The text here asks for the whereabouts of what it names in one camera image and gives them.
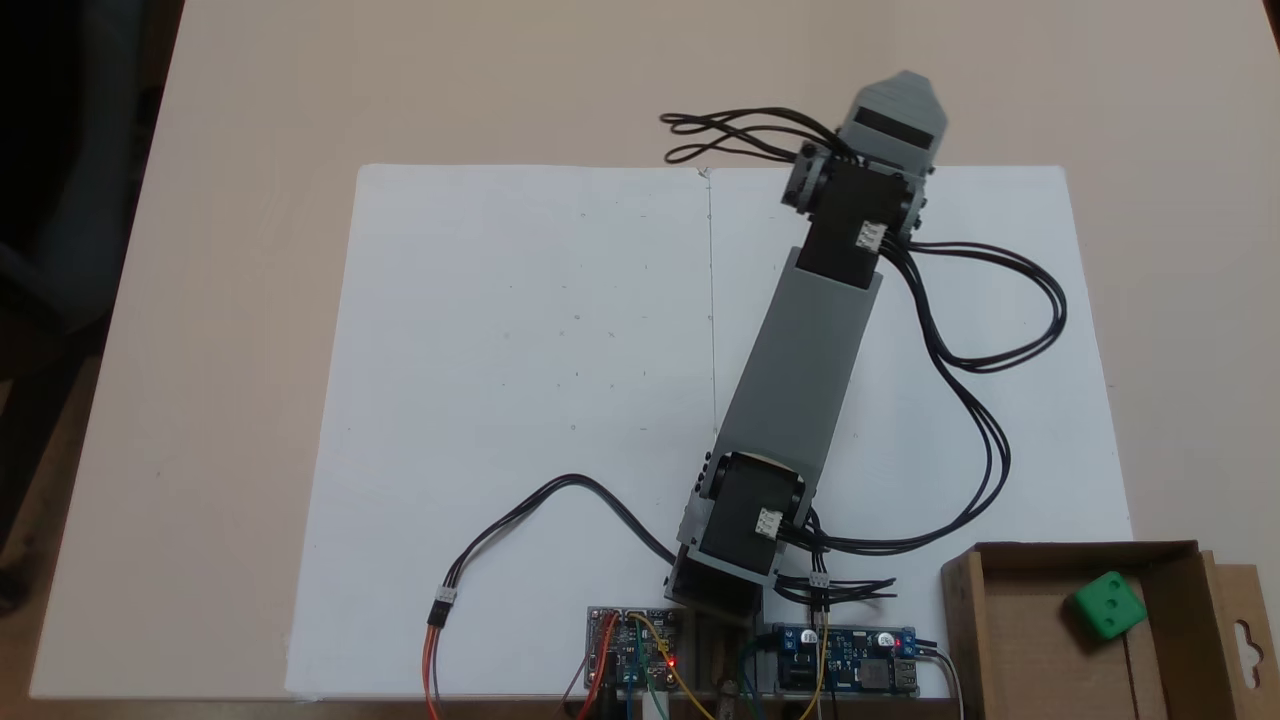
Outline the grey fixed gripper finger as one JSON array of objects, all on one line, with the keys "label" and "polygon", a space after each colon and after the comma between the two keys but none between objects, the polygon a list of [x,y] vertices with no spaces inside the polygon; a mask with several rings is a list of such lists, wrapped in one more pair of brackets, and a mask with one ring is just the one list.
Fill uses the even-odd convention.
[{"label": "grey fixed gripper finger", "polygon": [[868,85],[855,99],[855,119],[892,120],[911,128],[946,128],[948,118],[928,78],[911,70]]}]

